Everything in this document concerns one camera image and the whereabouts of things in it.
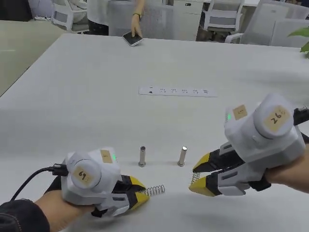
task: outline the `cylindrical knob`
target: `cylindrical knob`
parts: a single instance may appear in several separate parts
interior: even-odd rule
[[[293,127],[292,107],[282,96],[269,94],[253,113],[253,122],[262,136],[281,137]]]

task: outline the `wall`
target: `wall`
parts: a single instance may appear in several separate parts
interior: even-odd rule
[[[50,17],[52,15],[51,0],[28,0],[34,17]]]

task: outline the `metal peg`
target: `metal peg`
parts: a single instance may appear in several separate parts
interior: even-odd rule
[[[185,154],[187,153],[187,150],[188,150],[188,148],[186,146],[182,147],[182,151],[180,153],[179,161],[177,162],[179,167],[184,166],[184,158],[185,158]]]
[[[145,155],[146,155],[146,148],[144,146],[141,146],[140,147],[140,161],[139,161],[140,167],[144,167],[146,165]]]

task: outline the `coil spring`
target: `coil spring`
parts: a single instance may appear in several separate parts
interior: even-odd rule
[[[146,194],[147,196],[154,196],[154,195],[165,193],[165,187],[164,185],[154,186],[154,187],[146,188],[145,190],[141,192]]]
[[[193,173],[192,176],[192,180],[191,180],[191,184],[193,184],[194,182],[196,182],[199,179],[199,176],[201,175],[201,173]]]

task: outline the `person's hand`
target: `person's hand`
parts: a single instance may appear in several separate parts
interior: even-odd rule
[[[132,16],[131,30],[132,30],[132,37],[135,36],[135,33],[137,33],[139,36],[142,37],[140,29],[140,16],[137,14],[134,14]]]
[[[61,190],[47,192],[35,203],[45,214],[50,232],[63,230],[78,217],[95,209],[94,206],[76,206],[67,203],[62,199]]]
[[[296,190],[309,193],[309,145],[305,154],[297,160],[265,173],[269,183],[283,184]]]

